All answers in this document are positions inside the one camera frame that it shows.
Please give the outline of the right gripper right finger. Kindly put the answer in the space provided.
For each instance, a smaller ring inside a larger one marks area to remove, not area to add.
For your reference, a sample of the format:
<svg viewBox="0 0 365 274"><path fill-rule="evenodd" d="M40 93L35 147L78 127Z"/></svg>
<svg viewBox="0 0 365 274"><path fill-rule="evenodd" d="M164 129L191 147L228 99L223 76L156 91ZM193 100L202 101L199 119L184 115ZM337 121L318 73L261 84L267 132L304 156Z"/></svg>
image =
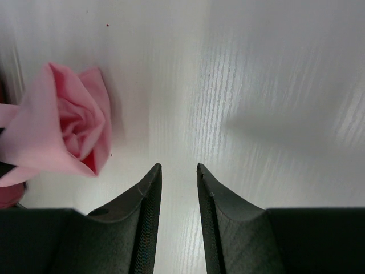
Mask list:
<svg viewBox="0 0 365 274"><path fill-rule="evenodd" d="M363 208L249 203L197 166L208 273L363 273Z"/></svg>

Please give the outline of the pink t shirt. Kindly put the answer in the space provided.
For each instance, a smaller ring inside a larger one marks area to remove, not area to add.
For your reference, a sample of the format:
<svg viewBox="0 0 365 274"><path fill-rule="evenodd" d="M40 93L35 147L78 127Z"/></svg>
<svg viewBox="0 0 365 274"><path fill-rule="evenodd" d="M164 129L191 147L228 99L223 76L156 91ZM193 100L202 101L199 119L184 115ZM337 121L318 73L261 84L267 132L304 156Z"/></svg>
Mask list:
<svg viewBox="0 0 365 274"><path fill-rule="evenodd" d="M96 177L111 150L111 107L102 74L43 66L19 105L1 105L1 186L42 171Z"/></svg>

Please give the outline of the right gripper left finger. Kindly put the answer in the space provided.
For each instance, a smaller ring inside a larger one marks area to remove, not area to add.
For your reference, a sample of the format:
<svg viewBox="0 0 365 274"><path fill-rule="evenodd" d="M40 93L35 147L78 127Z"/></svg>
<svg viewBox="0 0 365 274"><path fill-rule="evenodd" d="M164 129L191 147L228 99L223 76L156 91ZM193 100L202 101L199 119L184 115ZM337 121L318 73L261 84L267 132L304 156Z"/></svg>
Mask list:
<svg viewBox="0 0 365 274"><path fill-rule="evenodd" d="M74 209L3 209L2 273L152 273L162 168L83 215Z"/></svg>

